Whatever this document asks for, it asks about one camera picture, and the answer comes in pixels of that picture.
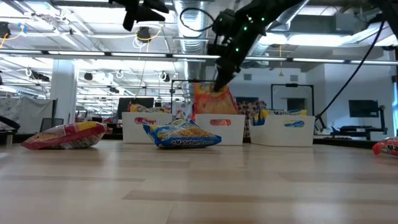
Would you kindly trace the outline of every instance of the white bin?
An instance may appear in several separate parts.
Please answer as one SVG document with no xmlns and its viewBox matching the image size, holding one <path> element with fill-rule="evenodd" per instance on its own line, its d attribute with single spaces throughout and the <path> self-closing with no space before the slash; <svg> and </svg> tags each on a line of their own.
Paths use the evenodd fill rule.
<svg viewBox="0 0 398 224">
<path fill-rule="evenodd" d="M 154 143 L 142 127 L 146 124 L 167 124 L 173 121 L 173 115 L 167 113 L 123 112 L 123 143 Z"/>
<path fill-rule="evenodd" d="M 196 124 L 203 130 L 221 136 L 222 146 L 241 146 L 243 144 L 244 115 L 197 114 Z"/>
<path fill-rule="evenodd" d="M 292 127 L 303 122 L 301 127 Z M 312 147 L 315 117 L 269 115 L 265 125 L 250 124 L 250 138 L 253 144 L 284 147 Z"/>
</svg>

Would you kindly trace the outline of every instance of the colorful package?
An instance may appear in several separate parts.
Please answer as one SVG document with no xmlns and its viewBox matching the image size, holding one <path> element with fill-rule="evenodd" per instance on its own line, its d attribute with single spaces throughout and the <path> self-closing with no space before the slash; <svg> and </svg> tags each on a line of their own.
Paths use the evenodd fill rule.
<svg viewBox="0 0 398 224">
<path fill-rule="evenodd" d="M 201 148 L 221 142 L 221 137 L 200 129 L 193 121 L 183 119 L 165 125 L 144 124 L 144 130 L 161 148 Z"/>
<path fill-rule="evenodd" d="M 373 152 L 375 155 L 383 152 L 393 156 L 398 156 L 398 138 L 391 137 L 383 139 L 373 146 Z"/>
<path fill-rule="evenodd" d="M 87 121 L 50 128 L 24 141 L 28 149 L 80 149 L 97 144 L 106 132 L 106 124 Z"/>
<path fill-rule="evenodd" d="M 129 111 L 136 112 L 136 113 L 169 113 L 169 111 L 167 109 L 164 109 L 161 107 L 146 108 L 145 106 L 138 105 L 138 104 L 130 104 Z"/>
<path fill-rule="evenodd" d="M 225 86 L 219 92 L 214 92 L 213 88 L 213 83 L 194 85 L 193 118 L 196 114 L 238 114 L 238 107 L 229 88 Z"/>
<path fill-rule="evenodd" d="M 266 123 L 268 115 L 291 115 L 291 116 L 306 116 L 307 110 L 261 110 L 259 114 L 253 117 L 253 126 L 260 126 Z"/>
</svg>

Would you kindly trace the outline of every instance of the black cable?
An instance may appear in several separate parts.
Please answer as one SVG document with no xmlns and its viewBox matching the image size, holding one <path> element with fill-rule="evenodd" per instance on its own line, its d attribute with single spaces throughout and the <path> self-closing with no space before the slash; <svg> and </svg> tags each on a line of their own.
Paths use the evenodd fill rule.
<svg viewBox="0 0 398 224">
<path fill-rule="evenodd" d="M 333 97 L 333 99 L 330 101 L 330 103 L 328 104 L 328 106 L 326 106 L 326 108 L 317 115 L 317 118 L 315 121 L 318 121 L 319 118 L 329 109 L 329 107 L 335 102 L 335 100 L 338 98 L 338 96 L 340 95 L 340 93 L 347 87 L 347 85 L 350 83 L 350 81 L 354 78 L 354 76 L 358 73 L 359 69 L 362 67 L 363 63 L 365 62 L 365 60 L 367 59 L 367 57 L 369 56 L 369 54 L 371 53 L 371 51 L 373 50 L 375 44 L 377 43 L 378 38 L 380 37 L 381 31 L 383 30 L 384 27 L 384 23 L 386 23 L 385 20 L 383 20 L 381 22 L 379 31 L 376 34 L 376 37 L 374 38 L 374 41 L 371 45 L 371 47 L 369 48 L 368 52 L 366 52 L 366 55 L 364 56 L 364 58 L 362 59 L 361 63 L 359 63 L 358 67 L 356 68 L 355 72 L 352 74 L 352 76 L 347 80 L 347 82 L 343 85 L 343 87 L 341 87 L 340 91 L 335 95 L 335 97 Z"/>
<path fill-rule="evenodd" d="M 184 21 L 182 20 L 182 15 L 183 15 L 185 12 L 189 11 L 189 10 L 196 10 L 196 11 L 203 12 L 203 13 L 206 14 L 213 22 L 211 23 L 210 26 L 205 27 L 205 28 L 203 28 L 203 29 L 200 29 L 200 30 L 192 29 L 191 27 L 189 27 L 188 25 L 186 25 L 186 24 L 184 23 Z M 213 16 L 210 15 L 210 13 L 206 12 L 206 11 L 203 10 L 203 9 L 199 9 L 199 8 L 195 8 L 195 7 L 188 7 L 188 8 L 186 8 L 186 9 L 184 9 L 184 10 L 180 13 L 180 21 L 181 21 L 181 23 L 182 23 L 183 26 L 185 26 L 186 28 L 188 28 L 188 29 L 190 29 L 190 30 L 192 30 L 192 31 L 203 32 L 203 31 L 205 31 L 205 30 L 208 30 L 208 29 L 212 28 L 215 20 L 214 20 Z"/>
</svg>

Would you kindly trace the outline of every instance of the ductwork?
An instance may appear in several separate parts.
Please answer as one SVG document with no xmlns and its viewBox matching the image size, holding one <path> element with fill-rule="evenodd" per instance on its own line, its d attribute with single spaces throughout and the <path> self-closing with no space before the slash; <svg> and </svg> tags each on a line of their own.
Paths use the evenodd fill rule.
<svg viewBox="0 0 398 224">
<path fill-rule="evenodd" d="M 178 15 L 178 33 L 180 37 L 205 37 L 205 32 L 195 32 L 186 28 L 180 21 L 180 13 L 188 8 L 195 7 L 205 10 L 205 4 L 201 1 L 179 0 L 174 1 L 175 10 Z M 184 12 L 182 19 L 184 23 L 195 30 L 205 28 L 206 16 L 204 13 L 195 10 Z M 181 41 L 182 53 L 184 54 L 203 54 L 205 53 L 205 42 L 200 40 L 182 40 Z M 201 62 L 184 62 L 184 74 L 186 79 L 199 79 L 206 78 L 206 70 L 203 68 L 205 65 Z M 193 88 L 189 88 L 189 94 L 193 95 Z"/>
<path fill-rule="evenodd" d="M 284 11 L 273 23 L 269 24 L 266 28 L 267 30 L 274 30 L 274 31 L 288 31 L 290 29 L 290 23 L 292 20 L 299 14 L 299 12 L 308 4 L 310 0 L 304 0 L 301 3 L 296 4 L 295 6 L 291 7 L 290 9 Z M 258 38 L 256 44 L 253 46 L 252 50 L 250 51 L 249 55 L 251 56 L 262 56 L 264 52 L 267 50 L 267 44 L 261 43 L 261 37 Z M 261 63 L 261 62 L 245 62 L 242 64 L 242 68 L 264 68 L 267 67 L 268 63 Z"/>
</svg>

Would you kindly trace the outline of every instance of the orange snack bag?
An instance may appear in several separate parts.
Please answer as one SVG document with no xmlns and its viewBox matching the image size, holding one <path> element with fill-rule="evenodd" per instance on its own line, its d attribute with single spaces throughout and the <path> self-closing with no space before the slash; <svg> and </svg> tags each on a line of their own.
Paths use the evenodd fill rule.
<svg viewBox="0 0 398 224">
<path fill-rule="evenodd" d="M 195 103 L 192 119 L 196 114 L 238 114 L 238 107 L 229 88 L 225 86 L 219 92 L 213 91 L 212 83 L 194 85 Z"/>
</svg>

